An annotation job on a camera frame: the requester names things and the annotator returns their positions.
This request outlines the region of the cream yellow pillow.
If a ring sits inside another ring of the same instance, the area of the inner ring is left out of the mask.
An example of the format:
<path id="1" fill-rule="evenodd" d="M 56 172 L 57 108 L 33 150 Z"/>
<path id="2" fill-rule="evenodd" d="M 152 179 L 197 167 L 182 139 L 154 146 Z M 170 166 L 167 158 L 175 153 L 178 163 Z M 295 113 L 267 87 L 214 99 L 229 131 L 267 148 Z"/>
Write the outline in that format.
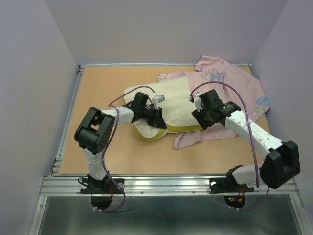
<path id="1" fill-rule="evenodd" d="M 189 101 L 191 91 L 186 76 L 160 83 L 151 83 L 147 86 L 148 88 L 139 88 L 133 92 L 131 90 L 135 86 L 128 87 L 124 91 L 124 100 L 126 103 L 132 101 L 137 92 L 145 93 L 151 98 L 152 90 L 158 95 L 165 96 L 165 100 L 159 104 L 159 107 L 162 108 L 162 117 L 167 128 L 151 127 L 146 121 L 139 120 L 133 124 L 133 128 L 141 140 L 154 141 L 169 133 L 184 133 L 202 129 L 192 115 L 196 107 Z"/>

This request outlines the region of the pink cartoon pillowcase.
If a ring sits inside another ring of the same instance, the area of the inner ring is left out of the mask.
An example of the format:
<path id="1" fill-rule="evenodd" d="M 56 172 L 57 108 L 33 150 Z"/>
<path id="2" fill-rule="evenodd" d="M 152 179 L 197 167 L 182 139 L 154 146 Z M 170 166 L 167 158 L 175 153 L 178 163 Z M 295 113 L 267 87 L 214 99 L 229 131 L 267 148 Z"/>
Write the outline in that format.
<path id="1" fill-rule="evenodd" d="M 158 82 L 187 77 L 190 89 L 207 81 L 218 81 L 233 87 L 243 99 L 248 117 L 256 122 L 269 109 L 269 102 L 260 81 L 250 73 L 227 62 L 225 59 L 202 56 L 195 65 L 194 72 L 177 71 L 158 75 Z M 174 148 L 182 149 L 194 145 L 199 141 L 211 141 L 235 137 L 236 133 L 215 124 L 205 131 L 178 133 Z"/>

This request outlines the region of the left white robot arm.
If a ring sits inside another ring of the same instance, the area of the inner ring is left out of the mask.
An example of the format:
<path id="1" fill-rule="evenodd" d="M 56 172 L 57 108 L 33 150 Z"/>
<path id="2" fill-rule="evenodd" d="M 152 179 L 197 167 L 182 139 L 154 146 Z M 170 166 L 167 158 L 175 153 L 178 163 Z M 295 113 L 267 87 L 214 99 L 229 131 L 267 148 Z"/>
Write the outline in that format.
<path id="1" fill-rule="evenodd" d="M 103 168 L 103 158 L 116 127 L 143 120 L 151 127 L 167 129 L 162 108 L 159 107 L 164 101 L 165 97 L 155 92 L 152 98 L 145 93 L 137 92 L 133 100 L 126 105 L 109 110 L 99 110 L 95 107 L 88 109 L 75 132 L 74 139 L 86 155 L 88 177 L 93 179 L 92 187 L 98 193 L 105 192 L 109 187 L 109 181 L 105 178 L 107 174 Z"/>

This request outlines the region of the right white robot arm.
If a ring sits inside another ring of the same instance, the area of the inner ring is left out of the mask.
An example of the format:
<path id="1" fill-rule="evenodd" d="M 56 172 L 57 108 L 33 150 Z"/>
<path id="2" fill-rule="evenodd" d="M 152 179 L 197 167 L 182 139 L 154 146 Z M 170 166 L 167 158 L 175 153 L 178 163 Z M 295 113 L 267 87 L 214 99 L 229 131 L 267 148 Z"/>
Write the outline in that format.
<path id="1" fill-rule="evenodd" d="M 235 132 L 251 144 L 253 152 L 263 158 L 261 165 L 237 166 L 228 171 L 226 188 L 236 191 L 242 185 L 264 183 L 277 189 L 300 173 L 298 146 L 293 141 L 282 141 L 246 118 L 244 111 L 233 102 L 223 103 L 215 90 L 190 95 L 196 108 L 193 117 L 203 130 L 214 124 Z"/>

